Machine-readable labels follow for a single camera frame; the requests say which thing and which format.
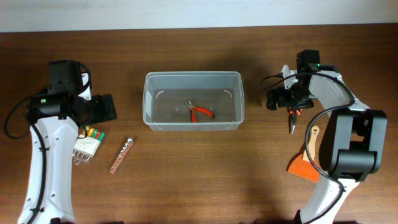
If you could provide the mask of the clear plastic container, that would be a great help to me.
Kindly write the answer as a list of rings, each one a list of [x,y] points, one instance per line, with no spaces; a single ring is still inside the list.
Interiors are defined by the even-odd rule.
[[[215,118],[186,105],[210,110]],[[150,72],[143,91],[143,121],[153,131],[229,131],[244,121],[244,89],[239,72]]]

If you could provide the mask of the orange black long-nose pliers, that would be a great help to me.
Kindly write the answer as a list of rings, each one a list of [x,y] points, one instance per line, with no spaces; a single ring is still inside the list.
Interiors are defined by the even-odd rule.
[[[302,109],[293,110],[292,108],[289,108],[290,134],[294,133],[297,124],[297,119],[301,115],[301,113]]]

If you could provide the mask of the orange scraper wooden handle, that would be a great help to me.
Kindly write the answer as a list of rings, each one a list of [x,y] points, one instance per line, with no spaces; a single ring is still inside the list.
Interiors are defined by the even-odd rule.
[[[303,150],[303,153],[294,156],[292,158],[292,161],[287,166],[287,172],[315,183],[318,182],[320,174],[312,166],[312,164],[310,163],[310,159],[312,159],[313,162],[317,164],[315,160],[315,143],[319,132],[320,129],[318,126],[311,127],[309,142],[308,142],[308,149],[310,152],[310,156],[308,156],[306,150]]]

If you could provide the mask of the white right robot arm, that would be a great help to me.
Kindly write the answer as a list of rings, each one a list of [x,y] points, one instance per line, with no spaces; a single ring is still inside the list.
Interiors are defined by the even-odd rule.
[[[303,143],[308,166],[299,172],[314,172],[317,185],[308,203],[298,210],[294,223],[333,223],[347,196],[381,165],[387,115],[362,103],[343,82],[334,65],[322,64],[318,50],[306,49],[296,56],[297,68],[284,65],[277,74],[284,85],[267,87],[269,110],[287,108],[290,126],[314,100],[323,111],[309,122]]]

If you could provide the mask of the red handled small cutters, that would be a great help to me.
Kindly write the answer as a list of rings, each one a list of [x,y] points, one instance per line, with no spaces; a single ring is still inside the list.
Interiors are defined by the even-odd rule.
[[[187,107],[190,110],[191,122],[193,122],[193,123],[196,123],[196,121],[197,121],[196,120],[196,116],[195,116],[195,112],[196,111],[208,115],[211,119],[215,118],[215,115],[210,110],[205,109],[205,108],[201,108],[201,107],[197,107],[191,101],[187,101],[186,105],[187,105]]]

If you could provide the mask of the orange socket bit rail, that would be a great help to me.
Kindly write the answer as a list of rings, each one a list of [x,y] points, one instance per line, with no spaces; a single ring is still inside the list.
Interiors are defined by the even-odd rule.
[[[114,174],[117,171],[117,169],[122,164],[125,156],[127,155],[127,153],[129,152],[130,148],[132,148],[133,145],[134,145],[133,138],[128,138],[127,141],[125,142],[122,150],[120,151],[118,156],[115,158],[112,166],[110,167],[110,169],[109,169],[110,173]]]

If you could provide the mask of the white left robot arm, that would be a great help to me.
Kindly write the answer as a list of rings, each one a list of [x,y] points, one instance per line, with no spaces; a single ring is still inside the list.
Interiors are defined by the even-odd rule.
[[[117,118],[110,94],[91,95],[91,72],[81,62],[49,63],[50,83],[29,97],[32,159],[19,223],[73,223],[72,153],[82,126]]]

